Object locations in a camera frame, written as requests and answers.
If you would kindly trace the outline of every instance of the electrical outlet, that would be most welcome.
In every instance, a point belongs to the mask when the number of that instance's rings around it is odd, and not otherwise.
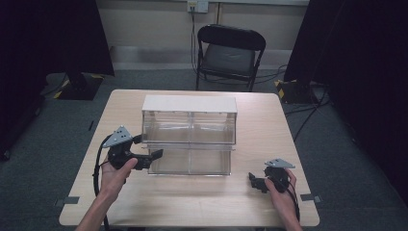
[[[187,12],[191,12],[191,9],[194,9],[195,12],[198,12],[197,1],[187,1]]]
[[[207,13],[208,1],[188,1],[187,12],[191,12],[191,9],[194,9],[195,13]]]

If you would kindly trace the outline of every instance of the gray carpet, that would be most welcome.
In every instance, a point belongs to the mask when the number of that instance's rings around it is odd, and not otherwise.
[[[270,75],[276,70],[260,70]],[[47,92],[63,74],[48,76]],[[276,92],[270,77],[255,92]],[[238,82],[201,81],[201,90],[246,91]],[[68,196],[112,90],[193,90],[192,70],[120,70],[107,77],[93,101],[47,95],[41,113],[0,163],[0,230],[73,230],[59,224],[58,199]],[[316,89],[322,96],[323,88]],[[286,113],[311,106],[283,105]],[[293,136],[312,111],[288,114]],[[320,107],[295,141],[310,189],[319,195],[320,225],[306,230],[408,230],[408,210],[380,168],[353,142],[331,104]]]

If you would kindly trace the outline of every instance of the black folding chair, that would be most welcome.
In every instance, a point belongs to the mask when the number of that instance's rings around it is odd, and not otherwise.
[[[255,83],[258,67],[267,45],[259,33],[242,28],[211,24],[197,34],[198,64],[195,89],[200,73],[247,82],[249,91]],[[208,44],[204,52],[203,44]]]

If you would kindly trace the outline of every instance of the chair backrest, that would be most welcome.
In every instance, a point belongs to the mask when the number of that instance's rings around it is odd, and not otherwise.
[[[202,27],[198,31],[197,39],[199,44],[201,44],[202,41],[215,45],[262,52],[267,45],[264,37],[258,32],[218,24],[210,24]]]

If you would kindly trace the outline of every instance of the person's right hand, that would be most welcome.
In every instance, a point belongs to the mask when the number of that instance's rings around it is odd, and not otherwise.
[[[288,190],[295,195],[294,189],[296,185],[296,177],[293,173],[285,168],[286,172],[288,172],[290,183],[293,187],[289,186]],[[270,200],[272,201],[273,207],[277,210],[279,217],[285,224],[286,229],[289,230],[302,230],[299,221],[296,217],[296,211],[294,207],[294,201],[292,200],[291,196],[288,192],[280,193],[276,190],[275,185],[269,179],[265,179],[265,184],[267,185],[270,191]]]

